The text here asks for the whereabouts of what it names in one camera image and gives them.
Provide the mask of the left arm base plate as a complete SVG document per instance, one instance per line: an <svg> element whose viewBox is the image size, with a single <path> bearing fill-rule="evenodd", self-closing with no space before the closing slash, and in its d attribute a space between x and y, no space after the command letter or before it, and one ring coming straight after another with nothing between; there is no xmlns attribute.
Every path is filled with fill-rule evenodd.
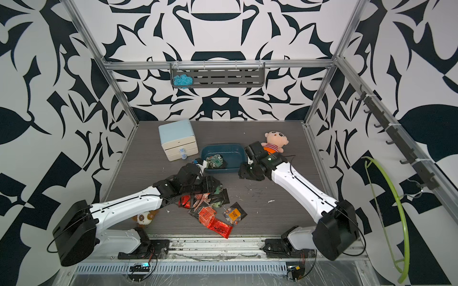
<svg viewBox="0 0 458 286"><path fill-rule="evenodd" d="M162 258L168 254L170 240L158 239L142 242L133 252L119 252L119 260L149 259L151 255Z"/></svg>

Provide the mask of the teal plastic storage box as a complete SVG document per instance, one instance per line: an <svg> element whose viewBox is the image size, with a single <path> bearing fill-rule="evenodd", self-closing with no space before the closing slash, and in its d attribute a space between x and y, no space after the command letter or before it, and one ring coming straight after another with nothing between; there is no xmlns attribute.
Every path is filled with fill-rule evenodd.
<svg viewBox="0 0 458 286"><path fill-rule="evenodd" d="M205 169L208 174L237 173L242 163L248 162L245 150L240 144L213 144L206 146L201 151L201 158L206 159L214 155L220 155L223 161L221 168Z"/></svg>

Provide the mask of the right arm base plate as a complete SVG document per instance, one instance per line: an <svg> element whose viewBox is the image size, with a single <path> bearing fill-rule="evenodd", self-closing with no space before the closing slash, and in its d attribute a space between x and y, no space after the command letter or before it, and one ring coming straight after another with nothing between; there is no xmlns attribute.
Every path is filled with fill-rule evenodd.
<svg viewBox="0 0 458 286"><path fill-rule="evenodd" d="M283 239L266 239L261 250L268 258L278 259L299 259L315 258L315 250L295 250L286 240Z"/></svg>

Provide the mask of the green label tea bag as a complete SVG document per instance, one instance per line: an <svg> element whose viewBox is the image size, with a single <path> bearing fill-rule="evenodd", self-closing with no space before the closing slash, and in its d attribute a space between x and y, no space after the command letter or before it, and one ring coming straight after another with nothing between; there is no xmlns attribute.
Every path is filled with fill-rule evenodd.
<svg viewBox="0 0 458 286"><path fill-rule="evenodd" d="M214 154L206 158L208 169L224 169L226 162L220 154Z"/></svg>

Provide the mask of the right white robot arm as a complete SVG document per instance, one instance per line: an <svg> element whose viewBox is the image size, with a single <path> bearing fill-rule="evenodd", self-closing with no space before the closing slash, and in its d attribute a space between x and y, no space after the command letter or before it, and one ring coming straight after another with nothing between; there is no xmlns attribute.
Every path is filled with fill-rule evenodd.
<svg viewBox="0 0 458 286"><path fill-rule="evenodd" d="M255 142L245 148L249 162L241 164L239 178L269 179L285 189L311 216L314 227L295 226L281 236L285 253L317 250L334 261L360 237L355 208L347 200L338 201L305 179L292 162L280 153L268 153Z"/></svg>

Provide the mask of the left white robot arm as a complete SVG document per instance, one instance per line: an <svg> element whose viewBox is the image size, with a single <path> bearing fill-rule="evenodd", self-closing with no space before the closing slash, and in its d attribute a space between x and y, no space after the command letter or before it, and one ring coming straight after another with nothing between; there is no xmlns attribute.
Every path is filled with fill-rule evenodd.
<svg viewBox="0 0 458 286"><path fill-rule="evenodd" d="M73 266L102 247L113 247L105 234L111 226L135 215L177 204L185 195L214 193L221 182L204 174L200 164L188 163L176 175L155 182L146 189L120 199L89 205L74 203L52 232L60 264Z"/></svg>

